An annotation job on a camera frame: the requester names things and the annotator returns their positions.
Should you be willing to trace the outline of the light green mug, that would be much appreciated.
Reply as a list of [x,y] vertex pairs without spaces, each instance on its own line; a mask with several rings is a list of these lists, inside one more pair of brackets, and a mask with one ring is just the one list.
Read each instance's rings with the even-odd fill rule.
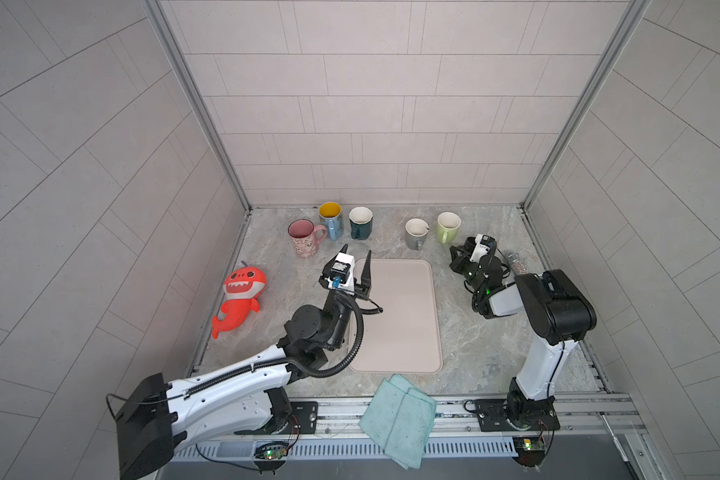
[[453,212],[442,212],[436,220],[436,238],[440,244],[451,244],[458,235],[461,218]]

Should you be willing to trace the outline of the dark green mug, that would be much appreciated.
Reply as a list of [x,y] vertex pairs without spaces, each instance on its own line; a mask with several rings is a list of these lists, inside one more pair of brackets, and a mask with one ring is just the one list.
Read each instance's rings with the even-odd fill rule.
[[354,207],[349,213],[350,235],[355,240],[367,240],[373,230],[373,213],[363,206]]

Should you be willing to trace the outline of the light blue butterfly mug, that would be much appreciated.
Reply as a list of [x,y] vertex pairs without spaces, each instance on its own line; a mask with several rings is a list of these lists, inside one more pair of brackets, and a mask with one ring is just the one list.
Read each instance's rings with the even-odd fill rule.
[[343,235],[342,212],[342,207],[336,202],[326,202],[319,207],[321,223],[326,227],[332,241],[338,241]]

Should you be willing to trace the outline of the pink glass mug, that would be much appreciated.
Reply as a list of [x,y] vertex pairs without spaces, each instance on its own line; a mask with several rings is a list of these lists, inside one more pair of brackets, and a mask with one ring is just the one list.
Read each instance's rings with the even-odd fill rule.
[[288,235],[299,258],[315,255],[321,242],[327,237],[327,227],[315,225],[311,220],[298,219],[288,226]]

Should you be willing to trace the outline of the grey mug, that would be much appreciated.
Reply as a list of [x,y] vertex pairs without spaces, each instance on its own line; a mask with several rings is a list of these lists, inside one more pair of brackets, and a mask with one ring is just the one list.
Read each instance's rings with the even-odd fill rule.
[[409,249],[420,251],[429,234],[429,224],[420,218],[409,219],[405,223],[405,242]]

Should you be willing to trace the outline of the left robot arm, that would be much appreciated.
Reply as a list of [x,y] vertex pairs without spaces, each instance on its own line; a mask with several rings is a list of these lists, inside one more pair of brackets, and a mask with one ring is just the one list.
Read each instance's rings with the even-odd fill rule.
[[277,433],[292,414],[288,384],[345,370],[361,348],[365,316],[383,310],[358,304],[371,298],[371,261],[357,273],[354,257],[341,248],[319,284],[328,292],[324,306],[299,307],[285,336],[267,349],[204,375],[172,381],[150,375],[123,398],[110,413],[120,478],[141,479],[176,452],[222,434]]

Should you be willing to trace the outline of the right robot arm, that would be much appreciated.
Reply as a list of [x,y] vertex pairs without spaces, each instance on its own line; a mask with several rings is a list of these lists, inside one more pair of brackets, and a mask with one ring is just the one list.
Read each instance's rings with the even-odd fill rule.
[[597,324],[591,303],[560,269],[516,273],[497,257],[497,241],[487,235],[451,246],[450,268],[464,277],[471,308],[486,319],[525,313],[535,334],[527,357],[504,400],[476,399],[466,411],[490,431],[560,428],[554,409],[556,382],[568,357]]

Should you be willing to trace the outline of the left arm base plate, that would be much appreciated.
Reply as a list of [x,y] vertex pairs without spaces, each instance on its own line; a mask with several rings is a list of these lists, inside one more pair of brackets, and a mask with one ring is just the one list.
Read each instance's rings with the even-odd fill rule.
[[319,403],[317,401],[297,401],[288,406],[275,405],[271,408],[272,417],[258,432],[264,435],[286,435],[296,432],[313,434],[316,431]]

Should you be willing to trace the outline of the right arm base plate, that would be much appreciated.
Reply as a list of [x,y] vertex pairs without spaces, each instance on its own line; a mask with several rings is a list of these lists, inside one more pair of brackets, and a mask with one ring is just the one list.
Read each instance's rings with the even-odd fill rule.
[[476,399],[465,401],[464,405],[467,404],[473,405],[467,412],[477,417],[482,432],[560,429],[553,397],[546,400]]

